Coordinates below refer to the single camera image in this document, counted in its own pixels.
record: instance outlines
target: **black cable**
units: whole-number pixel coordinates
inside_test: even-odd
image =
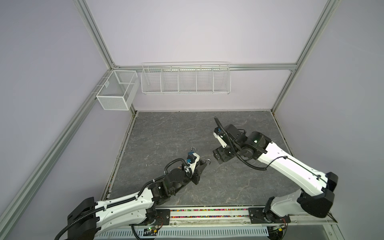
[[[287,230],[288,230],[288,223],[286,223],[286,225],[285,225],[285,232],[284,232],[284,234],[280,240],[282,240],[284,238],[285,234],[287,233]]]
[[[172,164],[174,164],[175,162],[182,162],[182,163],[184,163],[184,159],[182,159],[182,158],[176,158],[175,160],[172,160],[170,163],[168,163],[167,165],[166,165],[166,167],[164,168],[164,174],[167,174],[168,173],[168,168],[172,165]]]
[[[277,159],[279,159],[279,158],[287,159],[288,157],[287,157],[287,156],[280,156],[280,157],[275,158],[274,160],[272,160],[272,161],[265,167],[265,170],[266,170],[267,167],[269,167],[269,165],[271,165],[275,160],[277,160]]]
[[[328,187],[328,183],[327,183],[324,179],[321,178],[321,175],[316,175],[316,174],[314,174],[313,172],[311,172],[311,171],[308,170],[307,168],[303,167],[300,163],[298,163],[298,162],[296,162],[296,161],[290,159],[289,157],[287,157],[286,159],[289,159],[289,160],[291,160],[292,162],[294,162],[294,163],[296,163],[297,165],[299,165],[300,167],[304,168],[305,170],[307,170],[308,172],[310,172],[312,175],[316,176],[317,179],[321,179],[323,182],[325,182],[326,187],[329,189],[329,187]]]
[[[163,176],[161,176],[161,177],[158,177],[158,178],[155,178],[155,179],[153,179],[153,180],[147,182],[146,184],[144,184],[144,186],[141,188],[141,190],[139,191],[139,194],[138,194],[137,196],[139,197],[139,196],[143,193],[144,189],[145,189],[149,184],[151,184],[151,183],[153,183],[153,182],[155,182],[155,181],[158,181],[158,180],[160,180],[160,179],[162,179],[162,178],[164,178],[164,177],[165,177],[165,175],[163,175]],[[124,203],[130,202],[130,201],[133,201],[133,200],[135,200],[135,199],[136,199],[136,196],[135,196],[135,197],[131,197],[131,198],[129,198],[129,199],[125,199],[125,200],[121,200],[121,201],[118,201],[118,202],[114,202],[114,203],[108,204],[108,205],[107,205],[107,208],[114,207],[114,206],[117,206],[117,205],[120,205],[120,204],[124,204]],[[67,225],[65,228],[63,228],[63,229],[56,235],[55,240],[59,240],[59,238],[60,238],[66,231],[68,231],[68,229],[70,229],[74,224],[76,224],[76,223],[79,222],[80,220],[82,220],[82,219],[84,219],[84,218],[86,218],[86,217],[88,217],[88,216],[90,216],[90,215],[92,215],[92,214],[94,214],[94,213],[96,213],[96,212],[100,212],[100,211],[102,211],[102,210],[104,210],[104,209],[105,209],[104,207],[99,207],[99,208],[97,208],[97,209],[95,209],[95,210],[92,210],[91,212],[89,212],[89,213],[87,213],[87,214],[85,214],[85,215],[83,215],[83,216],[81,216],[81,217],[75,219],[72,223],[70,223],[69,225]]]
[[[135,231],[135,228],[134,228],[134,225],[133,225],[133,224],[131,224],[131,228],[132,228],[132,232],[133,232],[133,235],[135,236],[135,238],[136,238],[137,240],[142,240],[142,239],[137,235],[137,233],[136,233],[136,231]]]
[[[81,216],[79,217],[78,219],[75,219],[73,222],[71,222],[71,224],[69,224],[68,226],[66,226],[65,228],[63,228],[55,237],[55,240],[59,240],[59,238],[66,232],[68,231],[68,229],[70,229],[73,225],[75,225],[77,222],[79,222],[80,220],[83,220],[84,218],[96,213],[96,212],[99,212],[99,211],[102,211],[104,210],[104,207],[99,207],[89,213],[87,213],[86,215],[84,216]]]
[[[241,128],[238,128],[237,130],[243,130],[243,134],[247,133],[247,131],[245,131],[244,129],[241,129]]]
[[[328,212],[327,216],[329,216],[335,223],[338,223],[336,219],[333,217],[331,212]]]
[[[227,139],[229,139],[229,146],[231,147],[231,151],[234,152],[234,154],[236,155],[236,157],[237,157],[240,161],[242,161],[245,165],[247,165],[248,167],[250,167],[250,168],[252,168],[252,169],[256,169],[256,170],[259,170],[259,171],[265,171],[266,169],[265,169],[264,167],[256,167],[256,166],[254,166],[254,165],[252,165],[252,164],[247,163],[242,157],[240,157],[240,155],[236,152],[235,147],[234,147],[234,145],[233,145],[233,143],[232,143],[231,138],[228,136],[227,131],[223,128],[223,125],[221,125],[221,123],[220,123],[220,121],[218,120],[217,117],[214,117],[214,119],[215,119],[215,122],[216,122],[217,126],[218,126],[221,130],[223,130],[224,135],[227,137]]]

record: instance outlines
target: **gray stone surface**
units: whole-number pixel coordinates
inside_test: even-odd
[[[164,166],[186,158],[192,146],[203,160],[210,159],[198,185],[189,183],[164,205],[264,205],[271,196],[299,189],[276,171],[257,171],[233,158],[219,165],[212,151],[220,146],[213,136],[214,116],[225,126],[259,131],[286,150],[270,112],[161,112],[139,113],[112,188],[111,199],[139,191],[163,174]],[[262,163],[251,160],[254,165]]]

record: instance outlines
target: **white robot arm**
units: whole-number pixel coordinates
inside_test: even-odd
[[[175,159],[164,168],[164,175],[144,184],[140,191],[117,199],[94,202],[90,197],[82,201],[68,215],[68,225],[56,236],[55,240],[68,231],[67,240],[92,240],[101,233],[120,226],[154,225],[148,228],[144,236],[156,236],[159,225],[166,221],[155,208],[167,202],[189,182],[198,184],[205,161],[191,148],[186,160]],[[181,166],[168,172],[169,166],[181,162]]]
[[[301,188],[283,197],[271,197],[263,212],[255,216],[256,218],[260,218],[261,222],[276,222],[288,214],[300,212],[326,217],[333,204],[333,191],[338,181],[336,174],[332,172],[325,174],[311,168],[282,150],[260,132],[252,132],[247,137],[245,131],[241,132],[232,124],[223,127],[217,118],[215,121],[218,127],[214,130],[214,136],[221,147],[214,150],[214,156],[220,164],[237,157],[256,170],[266,170],[270,166]],[[267,166],[253,166],[247,162],[250,159],[257,159]]]

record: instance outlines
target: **white wire shelf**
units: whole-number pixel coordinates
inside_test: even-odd
[[[129,110],[139,88],[137,72],[113,70],[96,97],[105,110]]]
[[[144,67],[141,88],[144,94],[228,94],[231,92],[229,63]]]

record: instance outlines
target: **white wall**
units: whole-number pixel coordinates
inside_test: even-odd
[[[382,239],[384,2],[342,1],[277,110],[298,159],[339,176],[345,239]]]
[[[289,73],[289,70],[232,71],[230,94],[145,95],[140,87],[133,105],[139,111],[271,109]]]
[[[113,60],[294,63],[326,0],[88,0]]]
[[[96,102],[7,240],[52,240],[82,200],[100,200],[129,120]]]
[[[326,0],[87,0],[119,66],[143,62],[294,63]],[[232,72],[227,95],[139,92],[137,110],[270,109],[288,71]]]
[[[106,66],[71,0],[1,1],[0,33],[1,214]],[[96,103],[9,239],[53,239],[101,196],[129,118]]]

